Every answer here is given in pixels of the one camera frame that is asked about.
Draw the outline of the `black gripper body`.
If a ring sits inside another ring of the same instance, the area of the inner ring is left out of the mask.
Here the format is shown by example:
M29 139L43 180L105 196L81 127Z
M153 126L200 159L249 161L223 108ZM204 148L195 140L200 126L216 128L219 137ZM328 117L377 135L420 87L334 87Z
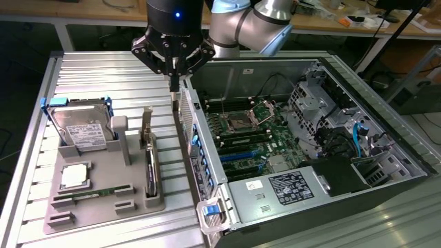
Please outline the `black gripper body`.
M187 58L203 43L204 1L147 1L147 41L161 56Z

